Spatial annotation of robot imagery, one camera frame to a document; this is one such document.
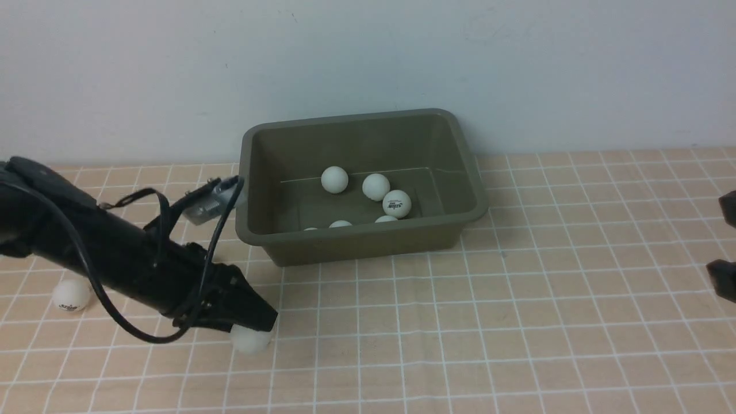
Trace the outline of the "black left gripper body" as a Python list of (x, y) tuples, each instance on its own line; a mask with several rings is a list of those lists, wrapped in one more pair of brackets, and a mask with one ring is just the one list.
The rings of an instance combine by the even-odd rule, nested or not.
[(278, 312), (246, 281), (236, 265), (213, 263), (194, 242), (171, 242), (155, 273), (156, 309), (175, 327), (194, 317), (192, 326), (219, 332), (234, 327), (271, 332)]

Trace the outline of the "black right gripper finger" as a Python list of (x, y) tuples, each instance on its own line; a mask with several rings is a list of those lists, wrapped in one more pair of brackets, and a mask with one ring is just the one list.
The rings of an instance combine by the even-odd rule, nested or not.
[(718, 203), (725, 223), (732, 228), (736, 227), (736, 191), (718, 197)]
[(735, 262), (717, 259), (708, 263), (706, 269), (717, 296), (735, 303)]

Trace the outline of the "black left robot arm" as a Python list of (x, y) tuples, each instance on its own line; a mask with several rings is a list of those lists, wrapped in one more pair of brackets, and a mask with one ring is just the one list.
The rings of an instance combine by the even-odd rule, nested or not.
[[(152, 344), (190, 328), (271, 332), (278, 312), (234, 265), (215, 263), (229, 215), (244, 200), (244, 178), (215, 178), (173, 204), (147, 187), (98, 204), (51, 168), (20, 156), (2, 162), (2, 255), (39, 256), (90, 281), (110, 317)], [(107, 290), (171, 319), (176, 333), (134, 327)]]

